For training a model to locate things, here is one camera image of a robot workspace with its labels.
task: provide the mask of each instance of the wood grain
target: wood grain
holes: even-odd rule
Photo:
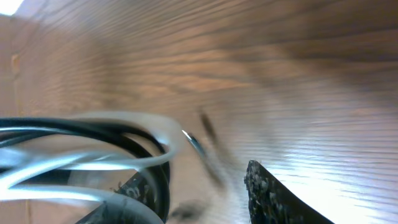
[[[223,207],[202,223],[247,223],[249,159],[336,223],[394,223],[397,9],[394,0],[25,0],[12,21],[21,108],[167,114],[210,147],[203,107],[242,166],[224,171],[241,184],[226,206],[188,148],[175,160],[174,206]]]

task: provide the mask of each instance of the black wire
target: black wire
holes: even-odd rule
[[[132,155],[143,158],[152,155],[140,144],[123,136],[122,133],[136,134],[151,141],[161,152],[163,147],[150,134],[144,131],[110,122],[87,122],[53,118],[3,118],[0,119],[0,147],[10,146],[24,141],[41,138],[51,134],[65,134],[81,136],[107,142],[118,146]],[[166,222],[170,207],[170,166],[147,169],[156,182],[158,199],[155,201],[154,211]]]

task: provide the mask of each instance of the wooden surface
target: wooden surface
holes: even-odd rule
[[[336,223],[398,220],[398,1],[25,0],[12,28],[23,115],[162,113],[209,146],[203,107],[241,166],[221,203],[174,161],[202,223],[248,222],[249,159]]]

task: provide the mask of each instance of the cable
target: cable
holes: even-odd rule
[[[81,136],[107,142],[126,150],[130,154],[140,159],[130,159],[121,154],[115,154],[109,151],[71,152],[67,155],[58,155],[53,158],[45,158],[44,160],[34,164],[29,164],[24,167],[10,170],[0,175],[0,189],[3,191],[8,191],[6,194],[2,192],[1,195],[4,196],[0,196],[0,200],[4,200],[4,197],[8,197],[7,199],[10,199],[10,197],[12,198],[10,195],[17,195],[13,193],[13,191],[15,192],[16,190],[15,187],[12,187],[13,185],[31,178],[32,176],[42,174],[56,168],[81,170],[137,169],[143,173],[147,172],[153,177],[153,181],[155,182],[155,189],[153,190],[156,195],[154,211],[163,222],[167,220],[170,206],[170,166],[168,160],[175,155],[175,148],[170,147],[170,151],[165,153],[162,145],[156,140],[156,138],[147,132],[133,128],[131,126],[109,121],[74,121],[53,118],[0,119],[0,147],[11,146],[17,143],[42,138],[53,134]],[[134,134],[142,138],[146,138],[152,142],[160,152],[165,154],[158,157],[152,157],[151,154],[147,152],[140,144],[124,136],[124,134]],[[99,161],[93,161],[93,157],[96,159],[104,157],[107,158]],[[26,191],[26,189],[32,190],[35,192],[35,194],[37,193],[35,187],[28,187],[24,189],[24,193],[29,193],[29,191]],[[47,187],[39,189],[51,191],[52,188]]]

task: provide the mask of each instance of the small metallic object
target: small metallic object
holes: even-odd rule
[[[332,223],[295,196],[257,161],[249,161],[244,183],[252,224]]]
[[[209,173],[210,177],[214,182],[220,186],[224,187],[223,181],[221,180],[221,177],[219,173],[217,173],[216,168],[213,163],[209,161],[209,158],[207,156],[207,153],[203,146],[199,143],[199,141],[193,136],[192,133],[187,133],[186,131],[182,131],[184,135],[187,137],[188,142],[191,144],[191,146],[196,150],[196,152],[199,155],[199,158],[203,162],[203,164],[206,167],[207,172]]]

